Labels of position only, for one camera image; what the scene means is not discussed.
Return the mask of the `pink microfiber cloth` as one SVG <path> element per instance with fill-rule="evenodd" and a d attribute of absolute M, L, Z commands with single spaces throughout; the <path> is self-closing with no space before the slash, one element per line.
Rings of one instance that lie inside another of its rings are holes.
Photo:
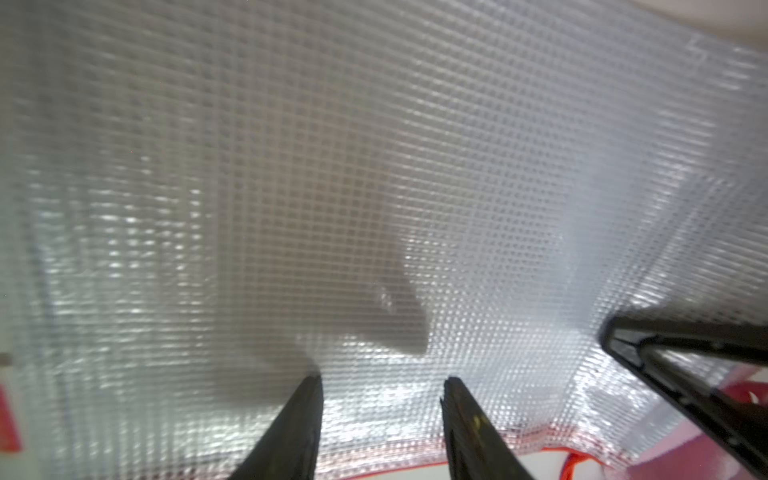
<path fill-rule="evenodd" d="M 739 364 L 720 381 L 708 384 L 739 403 L 767 405 L 767 369 Z M 691 421 L 671 433 L 623 471 L 606 472 L 608 479 L 709 480 L 752 479 L 754 476 Z"/>

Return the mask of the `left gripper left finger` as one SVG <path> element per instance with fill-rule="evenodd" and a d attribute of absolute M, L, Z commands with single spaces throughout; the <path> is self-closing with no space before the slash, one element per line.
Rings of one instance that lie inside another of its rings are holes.
<path fill-rule="evenodd" d="M 322 377 L 305 377 L 229 479 L 308 480 L 316 471 L 324 393 Z"/>

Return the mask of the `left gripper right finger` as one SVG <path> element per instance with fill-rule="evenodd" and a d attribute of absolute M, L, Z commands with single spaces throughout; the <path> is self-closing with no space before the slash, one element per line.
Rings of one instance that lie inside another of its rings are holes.
<path fill-rule="evenodd" d="M 440 404 L 451 479 L 533 480 L 460 378 L 445 380 Z"/>

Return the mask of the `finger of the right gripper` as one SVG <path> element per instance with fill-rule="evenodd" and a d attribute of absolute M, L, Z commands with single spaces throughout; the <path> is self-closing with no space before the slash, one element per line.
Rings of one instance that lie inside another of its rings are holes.
<path fill-rule="evenodd" d="M 692 421 L 757 477 L 767 475 L 767 408 L 738 401 L 663 358 L 663 350 L 767 365 L 767 329 L 757 325 L 647 320 L 616 315 L 602 349 Z"/>

